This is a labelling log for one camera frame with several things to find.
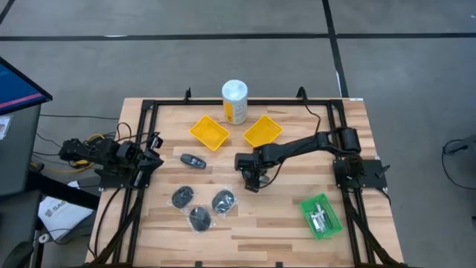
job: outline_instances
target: green plastic box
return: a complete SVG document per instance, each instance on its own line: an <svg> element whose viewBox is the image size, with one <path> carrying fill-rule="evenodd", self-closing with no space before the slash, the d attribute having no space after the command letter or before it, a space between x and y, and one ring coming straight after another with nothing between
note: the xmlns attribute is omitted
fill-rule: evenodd
<svg viewBox="0 0 476 268"><path fill-rule="evenodd" d="M321 209L325 211L326 222L324 225L326 226L325 232L318 232L315 227L314 223L312 223L311 212L317 212L318 209L316 207L316 203L321 205ZM332 237L334 234L342 231L342 223L335 215L334 208L330 204L329 200L327 199L326 194L319 194L316 197L311 199L304 200L300 203L300 207L303 210L304 217L309 224L309 227L314 235L314 237L318 240Z"/></svg>

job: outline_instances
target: black computer mouse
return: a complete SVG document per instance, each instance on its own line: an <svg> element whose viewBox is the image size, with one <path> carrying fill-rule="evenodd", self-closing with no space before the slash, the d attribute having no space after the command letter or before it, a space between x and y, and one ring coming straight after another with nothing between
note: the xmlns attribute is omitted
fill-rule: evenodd
<svg viewBox="0 0 476 268"><path fill-rule="evenodd" d="M222 214L226 211L229 211L234 203L235 196L230 191L223 190L216 194L211 202L211 205L216 213Z"/></svg>
<svg viewBox="0 0 476 268"><path fill-rule="evenodd" d="M188 214L188 218L192 224L192 227L198 232L204 232L210 228L210 214L208 213L207 209L202 206L195 207Z"/></svg>
<svg viewBox="0 0 476 268"><path fill-rule="evenodd" d="M172 195L172 204L176 208L184 208L193 198L193 190L189 186L180 187Z"/></svg>

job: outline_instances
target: yellow tray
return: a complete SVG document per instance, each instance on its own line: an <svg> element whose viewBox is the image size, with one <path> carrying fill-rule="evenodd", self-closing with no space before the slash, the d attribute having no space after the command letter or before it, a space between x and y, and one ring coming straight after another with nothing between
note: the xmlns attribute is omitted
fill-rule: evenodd
<svg viewBox="0 0 476 268"><path fill-rule="evenodd" d="M263 115L249 130L246 130L244 136L251 146L258 147L273 142L282 131L280 125L267 115Z"/></svg>
<svg viewBox="0 0 476 268"><path fill-rule="evenodd" d="M202 119L192 127L190 133L213 152L218 150L230 135L224 127L220 126L220 124L216 123L207 115L204 115Z"/></svg>

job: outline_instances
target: gray floor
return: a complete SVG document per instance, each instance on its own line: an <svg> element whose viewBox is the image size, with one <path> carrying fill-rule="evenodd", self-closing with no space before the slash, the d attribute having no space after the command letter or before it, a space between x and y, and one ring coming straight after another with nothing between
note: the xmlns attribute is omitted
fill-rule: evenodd
<svg viewBox="0 0 476 268"><path fill-rule="evenodd" d="M342 33L476 32L470 0L331 0ZM325 33L318 0L16 0L0 36ZM410 265L476 266L476 194L445 177L441 147L476 133L476 39L339 40L350 97L364 98L388 171L392 210ZM42 112L116 117L125 97L178 97L189 86L219 96L239 78L252 96L339 96L328 40L0 42L0 55L54 96ZM114 131L114 121L42 118L62 141ZM35 149L57 148L38 140ZM476 187L474 156L448 157L459 183ZM64 176L67 182L91 174ZM48 245L44 267L79 265L88 237Z"/></svg>

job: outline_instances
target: white bottle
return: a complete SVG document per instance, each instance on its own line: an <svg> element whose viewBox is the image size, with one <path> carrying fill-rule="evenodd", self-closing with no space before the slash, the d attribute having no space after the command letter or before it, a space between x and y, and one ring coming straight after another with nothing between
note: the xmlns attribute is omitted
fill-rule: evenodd
<svg viewBox="0 0 476 268"><path fill-rule="evenodd" d="M240 80L229 80L222 87L225 119L231 124L241 124L248 113L248 87Z"/></svg>

